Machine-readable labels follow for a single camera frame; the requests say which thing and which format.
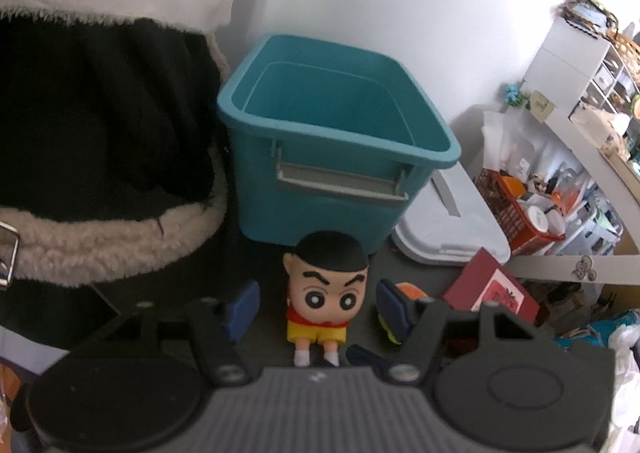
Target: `toy figure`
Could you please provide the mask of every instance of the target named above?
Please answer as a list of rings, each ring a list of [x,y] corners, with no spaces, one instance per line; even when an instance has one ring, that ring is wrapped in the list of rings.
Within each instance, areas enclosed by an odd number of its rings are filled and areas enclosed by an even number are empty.
[[[369,260],[356,239],[339,231],[316,231],[285,253],[289,274],[287,340],[293,363],[310,364],[309,345],[319,343],[324,359],[338,366],[338,345],[364,300]]]

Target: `orange plastic basket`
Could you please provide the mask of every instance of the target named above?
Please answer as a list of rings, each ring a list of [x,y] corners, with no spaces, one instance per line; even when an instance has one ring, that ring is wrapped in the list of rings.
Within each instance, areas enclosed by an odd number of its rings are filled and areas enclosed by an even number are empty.
[[[511,255],[532,255],[549,242],[561,242],[559,237],[541,233],[530,222],[518,201],[509,192],[500,173],[483,169],[476,178],[476,188],[494,214],[509,240]]]

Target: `red shirt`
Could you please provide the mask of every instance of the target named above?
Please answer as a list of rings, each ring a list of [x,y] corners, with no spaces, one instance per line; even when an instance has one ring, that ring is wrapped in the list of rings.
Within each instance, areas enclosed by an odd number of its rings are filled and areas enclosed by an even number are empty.
[[[323,323],[310,322],[309,320],[300,316],[300,314],[297,313],[296,309],[294,309],[293,305],[291,305],[290,303],[289,303],[289,306],[287,307],[287,321],[290,321],[292,323],[297,323],[298,325],[307,325],[309,327],[322,327],[322,328],[344,328],[349,324],[349,321],[345,321],[344,323],[338,323],[338,324],[330,323],[328,321],[325,321]]]

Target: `yellow shorts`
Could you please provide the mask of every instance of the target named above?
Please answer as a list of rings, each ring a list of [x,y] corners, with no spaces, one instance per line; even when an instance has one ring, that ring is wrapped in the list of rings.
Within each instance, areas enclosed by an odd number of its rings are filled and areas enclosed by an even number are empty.
[[[287,341],[294,343],[296,339],[300,338],[306,338],[312,343],[322,344],[325,341],[337,341],[339,344],[343,344],[347,340],[347,327],[315,327],[287,321]]]

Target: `figure's eyebrows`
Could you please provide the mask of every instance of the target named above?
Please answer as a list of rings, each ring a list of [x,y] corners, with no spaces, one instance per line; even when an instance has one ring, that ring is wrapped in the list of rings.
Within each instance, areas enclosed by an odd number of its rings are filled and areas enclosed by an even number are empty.
[[[364,274],[356,274],[347,283],[345,283],[344,286],[349,287],[350,285],[353,285],[357,281],[364,281]]]
[[[329,281],[324,276],[322,276],[322,274],[318,273],[318,271],[305,271],[304,273],[302,273],[302,276],[315,278],[320,280],[323,285],[329,285]]]

